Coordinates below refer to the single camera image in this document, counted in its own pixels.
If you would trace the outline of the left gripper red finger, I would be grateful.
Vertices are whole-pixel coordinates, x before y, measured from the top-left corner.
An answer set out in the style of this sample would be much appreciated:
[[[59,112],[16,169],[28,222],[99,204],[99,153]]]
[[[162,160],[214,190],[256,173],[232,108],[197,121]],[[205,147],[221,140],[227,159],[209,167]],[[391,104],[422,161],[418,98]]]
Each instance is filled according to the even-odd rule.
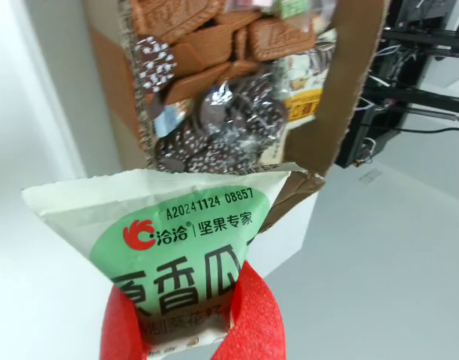
[[[233,326],[213,359],[283,359],[284,323],[266,282],[248,262],[235,285],[230,315]]]
[[[148,358],[134,303],[118,288],[110,291],[100,336],[100,359],[143,360]]]

